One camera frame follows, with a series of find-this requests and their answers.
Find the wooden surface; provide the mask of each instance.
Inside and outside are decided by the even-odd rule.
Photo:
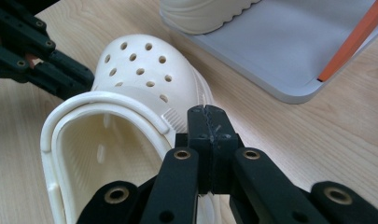
[[[119,36],[147,34],[171,43],[203,74],[246,146],[265,151],[303,189],[336,181],[378,208],[378,38],[310,102],[287,105],[169,31],[158,11],[158,2],[149,0],[62,0],[39,18],[57,49],[92,71]],[[61,102],[32,84],[1,80],[0,223],[53,222],[39,140]],[[223,219],[234,223],[227,212]]]

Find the clog opening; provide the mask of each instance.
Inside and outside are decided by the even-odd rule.
[[[132,122],[112,114],[94,114],[69,120],[61,128],[56,148],[67,188],[64,205],[76,222],[82,209],[103,185],[123,180],[140,186],[156,175],[161,158]]]

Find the white shoe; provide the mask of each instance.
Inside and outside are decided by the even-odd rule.
[[[190,35],[201,35],[221,27],[259,0],[160,0],[163,21]]]
[[[203,77],[166,42],[128,35],[107,46],[92,91],[68,99],[47,118],[41,155],[55,223],[76,223],[95,192],[156,175],[187,111],[212,104]],[[218,197],[199,199],[198,223],[219,223]]]

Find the wood grain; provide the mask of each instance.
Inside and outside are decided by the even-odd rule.
[[[314,99],[287,105],[162,24],[158,1],[60,1],[41,12],[57,49],[93,72],[113,39],[161,38],[208,81],[248,147],[265,151],[297,186],[340,182],[378,208],[378,38]],[[52,223],[39,138],[62,101],[32,84],[0,85],[0,223]],[[234,223],[222,197],[224,223]]]

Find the screw hole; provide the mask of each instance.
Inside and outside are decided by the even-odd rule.
[[[105,202],[107,203],[122,203],[124,202],[130,192],[123,186],[114,187],[105,194]]]
[[[26,65],[26,62],[25,61],[17,61],[17,66],[19,67],[23,67]]]
[[[170,211],[163,211],[160,213],[159,219],[161,222],[168,223],[174,220],[175,216]]]
[[[253,150],[246,150],[244,152],[244,156],[245,158],[250,159],[250,160],[257,160],[258,158],[260,158],[260,154],[258,154],[258,152],[253,151]]]
[[[145,73],[145,69],[143,69],[143,68],[139,68],[138,70],[136,70],[136,74],[138,76],[143,75],[144,73]]]
[[[127,47],[128,47],[128,43],[127,42],[122,43],[121,46],[120,46],[120,48],[122,50],[125,50]]]
[[[167,82],[171,82],[171,81],[172,81],[172,77],[169,76],[169,75],[166,75],[166,76],[165,76],[165,81],[167,81]]]
[[[306,216],[302,212],[294,211],[294,212],[291,213],[291,215],[298,222],[301,222],[301,223],[307,223],[307,222],[309,222],[308,216]]]
[[[51,40],[46,41],[46,46],[51,47],[54,43]]]
[[[145,45],[145,49],[146,50],[151,50],[153,48],[153,45],[151,45],[150,43],[147,43],[146,45]]]
[[[161,94],[160,99],[162,99],[165,103],[168,103],[168,97],[166,97],[166,95]]]
[[[166,58],[164,56],[160,56],[159,62],[160,63],[166,63]]]
[[[136,59],[136,54],[131,54],[130,61],[133,62]]]
[[[43,25],[44,25],[44,22],[42,22],[42,21],[36,22],[36,26],[38,26],[38,27],[42,27]]]
[[[110,76],[110,77],[114,76],[114,75],[116,74],[116,72],[117,72],[117,69],[116,69],[116,68],[113,68],[113,69],[110,71],[109,76]]]
[[[154,82],[152,82],[152,81],[149,81],[149,82],[146,83],[146,85],[147,85],[148,87],[153,87],[154,85],[156,85],[156,83],[154,83]]]
[[[344,205],[348,205],[352,203],[351,196],[341,189],[330,187],[330,188],[326,188],[324,190],[324,193],[330,200],[334,201],[335,203],[344,204]]]
[[[178,160],[185,160],[188,159],[191,154],[187,152],[186,150],[178,150],[177,152],[174,153],[175,158]]]
[[[110,61],[110,54],[107,54],[105,57],[105,63],[108,63]]]

